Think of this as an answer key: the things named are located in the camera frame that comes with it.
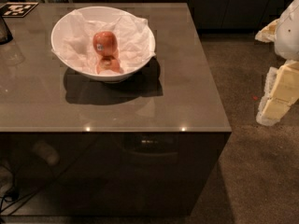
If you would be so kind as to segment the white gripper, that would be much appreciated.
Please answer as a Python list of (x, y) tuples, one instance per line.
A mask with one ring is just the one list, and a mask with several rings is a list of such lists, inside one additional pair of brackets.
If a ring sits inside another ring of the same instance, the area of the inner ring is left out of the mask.
[(279, 20), (271, 21), (255, 39), (275, 41), (276, 54), (287, 60), (280, 68), (269, 69), (256, 116), (258, 123), (273, 126), (299, 99), (299, 0), (293, 0)]

